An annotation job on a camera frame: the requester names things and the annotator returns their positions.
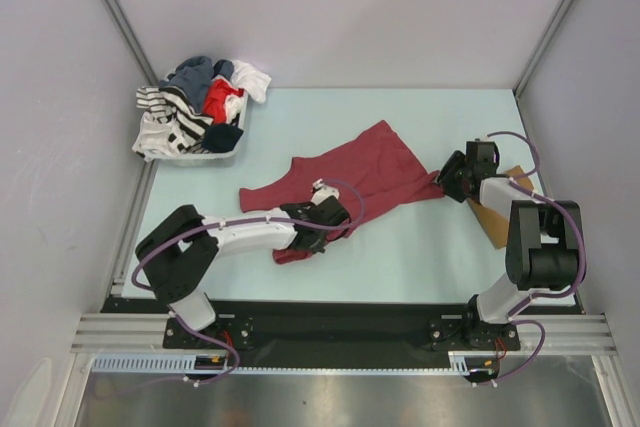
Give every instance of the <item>gray floor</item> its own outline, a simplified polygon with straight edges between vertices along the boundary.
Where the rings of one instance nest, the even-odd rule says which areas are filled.
[[[453,377],[235,375],[198,390],[166,382],[95,397],[150,378],[92,375],[76,427],[611,425],[586,357],[541,358],[497,389]]]

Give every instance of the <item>cardboard piece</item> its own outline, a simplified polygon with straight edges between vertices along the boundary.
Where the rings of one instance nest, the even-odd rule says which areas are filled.
[[[517,165],[513,169],[509,169],[504,173],[513,177],[523,174],[524,171],[522,170],[522,167]],[[529,177],[517,179],[516,182],[526,189],[533,190],[533,184],[531,183],[531,180],[529,180]],[[487,234],[487,237],[489,237],[489,240],[491,240],[493,246],[496,249],[506,247],[507,235],[509,234],[509,221],[498,214],[495,210],[483,207],[471,199],[467,199],[467,203],[471,207],[471,210],[473,210],[473,213],[476,214],[478,222],[480,222],[480,225]]]

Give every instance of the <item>white basket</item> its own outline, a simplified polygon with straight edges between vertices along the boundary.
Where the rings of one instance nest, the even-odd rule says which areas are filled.
[[[249,98],[249,94],[245,91],[242,96],[242,107],[240,108],[240,113],[236,116],[238,118],[238,123],[236,124],[238,128],[242,130],[246,130],[244,128],[244,119],[247,115],[247,101]],[[231,164],[235,159],[233,156],[238,152],[238,148],[242,143],[242,138],[235,145],[231,152],[225,152],[224,154],[213,154],[211,152],[206,152],[204,149],[199,147],[200,144],[196,144],[190,151],[195,150],[195,152],[186,152],[178,157],[170,157],[168,155],[162,154],[146,154],[148,159],[153,160],[162,160],[165,162],[170,162],[174,165],[179,165],[180,167],[197,167],[197,166],[206,166],[211,165],[212,162],[220,162],[224,161],[225,164]]]

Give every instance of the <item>red clothing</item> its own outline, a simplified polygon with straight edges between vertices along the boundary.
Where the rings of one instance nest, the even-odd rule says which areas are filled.
[[[207,92],[202,113],[213,117],[214,124],[224,124],[227,121],[227,110],[224,107],[224,102],[231,94],[242,97],[244,89],[234,89],[227,79],[215,79]]]
[[[438,172],[427,173],[411,150],[384,120],[362,132],[355,140],[319,157],[294,157],[280,180],[261,189],[240,189],[243,212],[269,210],[286,203],[308,202],[311,185],[318,179],[339,179],[353,185],[365,201],[361,223],[369,222],[399,204],[443,197],[433,184]],[[340,189],[340,203],[352,219],[360,203],[348,189]],[[310,257],[309,252],[276,250],[278,264]]]

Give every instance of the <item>navy blue clothing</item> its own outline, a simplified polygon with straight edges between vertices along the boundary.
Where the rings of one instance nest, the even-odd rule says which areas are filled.
[[[213,124],[204,133],[201,145],[214,154],[225,154],[233,150],[243,133],[235,125]]]
[[[193,107],[196,114],[202,113],[204,99],[207,97],[209,85],[213,78],[213,65],[209,57],[191,57],[181,63],[167,80],[159,82],[160,88],[178,87]]]
[[[231,81],[231,76],[233,75],[233,62],[224,59],[216,62],[213,66],[213,76],[217,77],[218,75],[221,75],[228,81]]]

